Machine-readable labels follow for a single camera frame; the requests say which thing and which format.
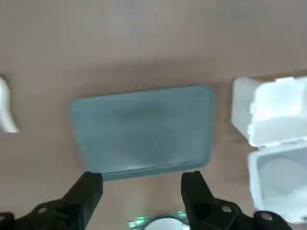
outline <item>plastic tray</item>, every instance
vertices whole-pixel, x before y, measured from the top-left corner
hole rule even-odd
[[[84,98],[71,105],[85,169],[104,180],[195,169],[210,160],[214,93],[206,85]]]

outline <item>screw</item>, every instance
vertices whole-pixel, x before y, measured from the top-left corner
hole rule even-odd
[[[222,207],[222,210],[223,210],[224,212],[231,212],[231,208],[230,208],[229,206],[223,206],[223,207]]]
[[[44,212],[47,212],[47,208],[46,207],[41,207],[39,210],[38,210],[38,213],[39,214],[42,214]]]
[[[269,213],[262,213],[261,217],[264,218],[265,220],[273,220],[273,217]]]

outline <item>green light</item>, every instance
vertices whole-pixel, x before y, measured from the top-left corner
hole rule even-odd
[[[139,217],[137,220],[144,220],[146,217]]]

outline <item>styrofoam container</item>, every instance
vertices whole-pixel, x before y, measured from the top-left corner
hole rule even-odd
[[[248,158],[254,205],[307,220],[307,77],[234,82],[232,123],[260,150]]]

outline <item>white object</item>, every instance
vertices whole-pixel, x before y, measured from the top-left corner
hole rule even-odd
[[[248,158],[254,205],[291,223],[307,217],[307,77],[234,82],[232,123],[259,151]]]
[[[10,112],[10,90],[4,78],[0,77],[0,128],[4,132],[18,133]]]
[[[174,218],[162,218],[151,222],[145,230],[189,230],[190,227]]]

